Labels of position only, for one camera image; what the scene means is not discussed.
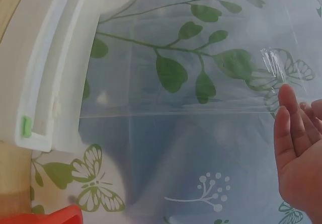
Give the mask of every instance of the wooden table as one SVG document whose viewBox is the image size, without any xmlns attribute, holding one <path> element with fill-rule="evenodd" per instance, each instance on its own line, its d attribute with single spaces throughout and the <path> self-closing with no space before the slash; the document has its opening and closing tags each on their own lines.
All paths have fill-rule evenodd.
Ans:
<svg viewBox="0 0 322 224">
<path fill-rule="evenodd" d="M 0 42 L 19 2 L 0 0 Z M 30 150 L 0 142 L 0 217 L 31 211 L 30 160 Z"/>
</svg>

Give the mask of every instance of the green clip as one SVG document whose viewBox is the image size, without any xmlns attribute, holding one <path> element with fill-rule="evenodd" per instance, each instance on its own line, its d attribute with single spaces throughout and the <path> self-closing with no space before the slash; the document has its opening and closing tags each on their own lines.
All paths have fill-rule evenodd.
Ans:
<svg viewBox="0 0 322 224">
<path fill-rule="evenodd" d="M 21 135 L 22 137 L 29 138 L 32 133 L 32 119 L 27 116 L 23 116 L 22 118 L 22 126 L 21 126 Z"/>
</svg>

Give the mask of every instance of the plastic tablecloth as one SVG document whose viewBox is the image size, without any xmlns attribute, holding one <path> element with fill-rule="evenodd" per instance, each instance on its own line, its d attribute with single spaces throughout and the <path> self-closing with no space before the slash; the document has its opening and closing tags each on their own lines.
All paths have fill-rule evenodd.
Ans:
<svg viewBox="0 0 322 224">
<path fill-rule="evenodd" d="M 277 93 L 321 98 L 322 0 L 130 0 L 98 25 L 74 153 L 32 205 L 85 223 L 310 223 L 278 192 Z"/>
</svg>

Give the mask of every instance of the transparent plastic sheet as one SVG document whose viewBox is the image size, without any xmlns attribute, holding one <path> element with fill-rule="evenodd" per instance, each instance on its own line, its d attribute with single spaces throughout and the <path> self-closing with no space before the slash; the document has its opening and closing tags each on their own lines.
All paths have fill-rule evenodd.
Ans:
<svg viewBox="0 0 322 224">
<path fill-rule="evenodd" d="M 321 98 L 319 6 L 131 0 L 101 16 L 79 132 L 122 175 L 113 220 L 310 223 L 279 196 L 272 128 L 282 84 Z"/>
</svg>

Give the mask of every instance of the hand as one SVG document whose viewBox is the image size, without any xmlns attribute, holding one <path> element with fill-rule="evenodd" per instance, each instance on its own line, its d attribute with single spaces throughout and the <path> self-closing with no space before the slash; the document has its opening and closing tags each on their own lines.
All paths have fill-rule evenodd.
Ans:
<svg viewBox="0 0 322 224">
<path fill-rule="evenodd" d="M 282 198 L 322 223 L 322 100 L 299 107 L 292 88 L 279 91 L 274 147 Z"/>
</svg>

